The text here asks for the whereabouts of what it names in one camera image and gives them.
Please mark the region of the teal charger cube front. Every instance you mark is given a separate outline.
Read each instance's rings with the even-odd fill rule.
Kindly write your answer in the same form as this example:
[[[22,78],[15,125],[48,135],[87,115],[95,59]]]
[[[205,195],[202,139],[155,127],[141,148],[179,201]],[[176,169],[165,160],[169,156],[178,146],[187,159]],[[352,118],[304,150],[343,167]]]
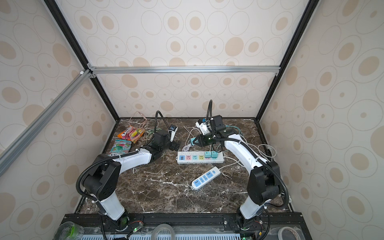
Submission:
[[[188,152],[188,151],[190,150],[190,148],[194,146],[193,141],[194,141],[195,137],[193,136],[193,133],[192,133],[192,132],[193,132],[194,130],[196,130],[196,131],[199,132],[199,130],[198,130],[196,127],[194,127],[194,128],[190,127],[190,129],[184,127],[184,129],[185,129],[189,134],[188,134],[187,139],[186,139],[186,141],[185,141],[185,146],[182,148],[182,151],[183,151],[183,152]]]

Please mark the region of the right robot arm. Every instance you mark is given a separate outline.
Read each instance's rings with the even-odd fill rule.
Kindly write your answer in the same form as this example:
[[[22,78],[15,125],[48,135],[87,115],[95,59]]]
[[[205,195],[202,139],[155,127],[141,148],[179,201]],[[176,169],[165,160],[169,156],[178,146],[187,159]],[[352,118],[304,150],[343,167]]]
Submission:
[[[196,123],[202,133],[193,144],[199,147],[220,144],[246,168],[249,173],[248,197],[240,206],[242,219],[259,216],[268,206],[285,209],[289,205],[289,191],[281,177],[279,165],[257,154],[234,130],[228,130],[222,116],[214,116],[212,108],[213,101],[210,100],[206,117]]]

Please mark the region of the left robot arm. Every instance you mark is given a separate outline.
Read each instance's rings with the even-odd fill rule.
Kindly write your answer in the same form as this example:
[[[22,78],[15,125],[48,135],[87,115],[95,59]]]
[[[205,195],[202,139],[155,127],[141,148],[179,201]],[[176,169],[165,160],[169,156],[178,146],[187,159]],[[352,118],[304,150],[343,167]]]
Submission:
[[[160,111],[156,112],[155,120],[158,117],[161,117],[166,128],[158,130],[155,125],[153,136],[146,144],[127,154],[98,155],[77,179],[77,192],[95,202],[101,214],[119,228],[128,224],[127,211],[116,194],[120,174],[137,166],[153,163],[167,150],[179,150],[180,144],[174,140],[178,128],[169,125]]]

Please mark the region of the long multicolour power strip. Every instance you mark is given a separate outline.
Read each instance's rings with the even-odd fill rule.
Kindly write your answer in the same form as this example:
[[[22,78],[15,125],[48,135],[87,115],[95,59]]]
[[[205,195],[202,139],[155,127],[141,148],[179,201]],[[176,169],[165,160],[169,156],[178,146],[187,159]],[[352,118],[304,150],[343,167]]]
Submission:
[[[206,159],[204,151],[178,152],[176,160],[178,164],[222,164],[224,156],[223,153],[219,153],[216,159]]]

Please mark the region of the short blue power strip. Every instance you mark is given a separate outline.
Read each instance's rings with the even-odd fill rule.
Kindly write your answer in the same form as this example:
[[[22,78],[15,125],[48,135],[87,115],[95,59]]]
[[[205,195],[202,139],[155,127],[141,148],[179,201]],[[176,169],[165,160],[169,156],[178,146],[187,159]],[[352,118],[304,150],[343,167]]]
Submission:
[[[209,182],[213,181],[216,177],[221,174],[221,171],[217,167],[213,167],[206,173],[202,174],[200,177],[192,181],[192,189],[199,190]]]

